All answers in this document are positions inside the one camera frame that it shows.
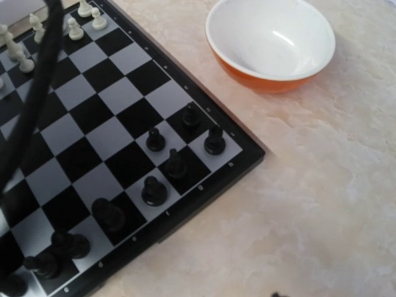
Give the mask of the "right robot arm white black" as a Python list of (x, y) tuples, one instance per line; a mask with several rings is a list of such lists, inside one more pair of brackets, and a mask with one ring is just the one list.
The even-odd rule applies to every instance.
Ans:
[(44, 33), (33, 82), (27, 93), (25, 106), (7, 143), (1, 149), (1, 202), (4, 189), (22, 162), (30, 144), (36, 124), (45, 105), (50, 83), (56, 71), (62, 46), (64, 8), (61, 1), (46, 1), (48, 7), (47, 30)]

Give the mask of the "black white chessboard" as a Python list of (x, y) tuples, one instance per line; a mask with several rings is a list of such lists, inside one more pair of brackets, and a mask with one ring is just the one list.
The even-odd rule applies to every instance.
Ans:
[[(103, 30), (92, 17), (65, 11), (84, 36), (63, 36), (56, 72), (30, 146), (1, 202), (1, 279), (20, 275), (24, 296), (86, 296), (159, 242), (257, 166), (264, 149), (132, 20), (109, 1), (91, 1), (107, 20)], [(193, 102), (197, 127), (182, 122)], [(220, 155), (204, 149), (209, 129), (223, 130)], [(165, 148), (146, 146), (156, 127)], [(187, 165), (184, 178), (165, 173), (170, 149)], [(156, 177), (168, 191), (164, 204), (147, 205), (144, 180)], [(125, 215), (124, 227), (105, 231), (92, 215), (105, 198)], [(55, 231), (82, 234), (90, 252), (82, 259), (57, 254)], [(27, 270), (24, 259), (50, 252), (59, 272), (45, 279)]]

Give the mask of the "black pawn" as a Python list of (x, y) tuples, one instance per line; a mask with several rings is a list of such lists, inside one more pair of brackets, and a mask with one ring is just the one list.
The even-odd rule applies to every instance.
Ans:
[(182, 114), (182, 122), (189, 128), (197, 127), (200, 124), (199, 112), (193, 102), (190, 102), (185, 106)]
[(152, 127), (148, 131), (146, 146), (152, 152), (159, 152), (165, 148), (166, 140), (156, 127)]

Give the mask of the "black bishop piece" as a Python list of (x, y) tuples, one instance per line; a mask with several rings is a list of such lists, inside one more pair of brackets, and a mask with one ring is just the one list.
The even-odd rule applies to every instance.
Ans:
[(107, 232), (115, 233), (120, 231), (125, 225), (124, 212), (112, 202), (105, 198), (98, 198), (93, 201), (92, 215), (99, 225)]

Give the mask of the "black knight piece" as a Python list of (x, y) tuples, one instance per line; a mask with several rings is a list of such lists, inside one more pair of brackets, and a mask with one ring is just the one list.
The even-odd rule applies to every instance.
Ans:
[(187, 165), (175, 148), (170, 149), (170, 155), (165, 162), (165, 173), (173, 179), (184, 178), (187, 173)]

